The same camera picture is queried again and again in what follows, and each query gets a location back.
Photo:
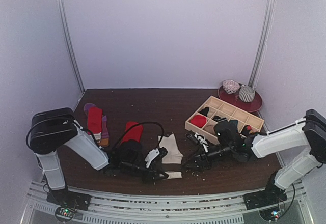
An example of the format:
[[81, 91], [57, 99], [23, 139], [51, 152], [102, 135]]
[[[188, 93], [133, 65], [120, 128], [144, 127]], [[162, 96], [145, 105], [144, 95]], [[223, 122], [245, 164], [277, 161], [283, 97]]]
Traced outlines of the cream sock with brown toe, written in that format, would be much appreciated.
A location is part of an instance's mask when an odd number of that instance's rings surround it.
[[168, 153], [161, 160], [161, 167], [167, 173], [168, 179], [182, 178], [181, 163], [183, 154], [179, 151], [175, 135], [158, 136], [159, 146], [167, 149]]

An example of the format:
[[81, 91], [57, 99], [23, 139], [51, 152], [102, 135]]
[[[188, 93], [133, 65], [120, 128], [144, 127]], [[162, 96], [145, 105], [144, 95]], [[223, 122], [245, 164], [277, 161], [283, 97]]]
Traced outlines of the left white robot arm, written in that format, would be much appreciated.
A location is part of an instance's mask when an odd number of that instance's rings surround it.
[[134, 123], [111, 148], [106, 148], [98, 145], [95, 134], [83, 127], [74, 117], [72, 109], [66, 107], [33, 115], [25, 141], [36, 155], [48, 188], [53, 190], [53, 197], [61, 205], [68, 206], [73, 202], [73, 194], [66, 189], [66, 180], [57, 154], [61, 146], [72, 149], [93, 169], [106, 175], [119, 170], [140, 177], [144, 183], [169, 177], [156, 166], [156, 161], [167, 155], [165, 147], [157, 146], [144, 156], [138, 139], [125, 140], [127, 135], [141, 129], [144, 124]]

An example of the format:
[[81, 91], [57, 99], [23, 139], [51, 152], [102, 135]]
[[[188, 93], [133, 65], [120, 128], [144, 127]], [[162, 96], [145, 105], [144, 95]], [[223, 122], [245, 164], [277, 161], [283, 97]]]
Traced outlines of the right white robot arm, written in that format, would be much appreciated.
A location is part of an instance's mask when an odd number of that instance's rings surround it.
[[187, 138], [197, 141], [200, 148], [183, 164], [185, 169], [208, 170], [213, 162], [227, 155], [239, 162], [248, 162], [253, 157], [264, 158], [279, 151], [304, 147], [290, 165], [271, 176], [271, 186], [261, 193], [261, 200], [268, 205], [296, 180], [325, 164], [325, 117], [314, 109], [307, 110], [305, 116], [293, 124], [272, 132], [254, 132], [242, 137], [235, 124], [226, 120], [218, 122], [213, 129], [219, 144], [212, 146], [207, 145], [200, 134], [187, 134]]

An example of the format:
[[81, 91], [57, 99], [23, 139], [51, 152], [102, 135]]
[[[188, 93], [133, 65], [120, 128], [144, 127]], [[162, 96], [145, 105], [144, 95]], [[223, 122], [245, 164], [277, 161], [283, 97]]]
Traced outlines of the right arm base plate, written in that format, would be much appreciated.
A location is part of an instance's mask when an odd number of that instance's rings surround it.
[[253, 193], [247, 193], [243, 196], [247, 210], [262, 208], [269, 205], [274, 205], [279, 200], [287, 200], [285, 191], [281, 190], [262, 190]]

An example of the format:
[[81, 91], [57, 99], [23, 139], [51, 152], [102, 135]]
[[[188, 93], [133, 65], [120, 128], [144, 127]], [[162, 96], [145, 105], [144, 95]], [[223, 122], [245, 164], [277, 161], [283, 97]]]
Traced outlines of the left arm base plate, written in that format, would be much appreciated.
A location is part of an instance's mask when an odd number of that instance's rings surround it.
[[47, 194], [46, 200], [64, 208], [87, 211], [91, 201], [91, 196], [89, 194], [61, 189], [51, 190]]

